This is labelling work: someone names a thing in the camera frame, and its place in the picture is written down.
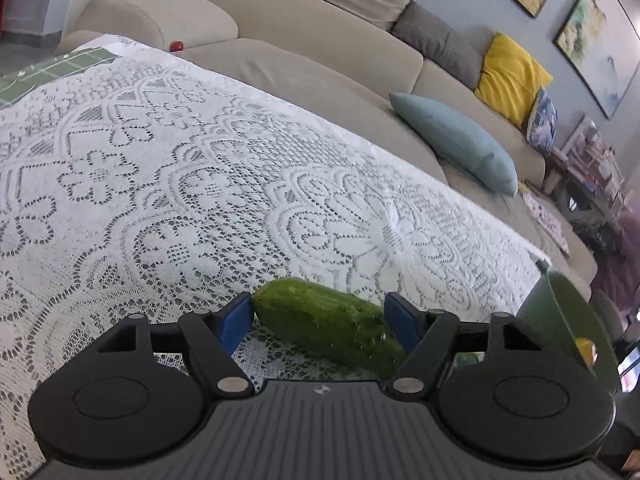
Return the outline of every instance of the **lace tablecloth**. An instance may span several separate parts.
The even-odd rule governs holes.
[[[127,314],[167,322],[293,275],[485,320],[536,283],[542,254],[397,157],[233,79],[116,47],[0,112],[0,478],[42,460],[37,384]],[[259,326],[234,357],[258,384],[362,376]]]

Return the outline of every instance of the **green cucumber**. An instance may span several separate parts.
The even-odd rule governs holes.
[[[277,337],[341,365],[388,378],[406,357],[382,309],[353,294],[283,278],[258,288],[252,303]]]

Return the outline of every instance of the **light blue pillow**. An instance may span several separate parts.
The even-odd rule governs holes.
[[[411,94],[391,94],[391,105],[433,151],[489,190],[516,196],[518,175],[502,146],[476,122],[448,106]]]
[[[551,154],[556,136],[558,112],[544,88],[540,89],[529,116],[527,142],[543,155]]]

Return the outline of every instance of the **beige couch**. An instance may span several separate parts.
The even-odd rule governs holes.
[[[203,68],[306,108],[447,182],[540,247],[585,295],[595,276],[591,253],[562,221],[565,258],[531,218],[520,197],[487,192],[442,160],[389,104],[410,92],[459,110],[485,128],[511,155],[520,180],[541,186],[545,161],[509,121],[471,90],[391,34],[322,0],[92,0],[65,38],[67,51],[96,36],[121,34],[168,50]]]

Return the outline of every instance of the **green checkered cloth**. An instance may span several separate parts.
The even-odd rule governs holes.
[[[78,50],[23,68],[0,78],[0,110],[18,102],[32,90],[88,68],[110,63],[118,56],[104,48]]]

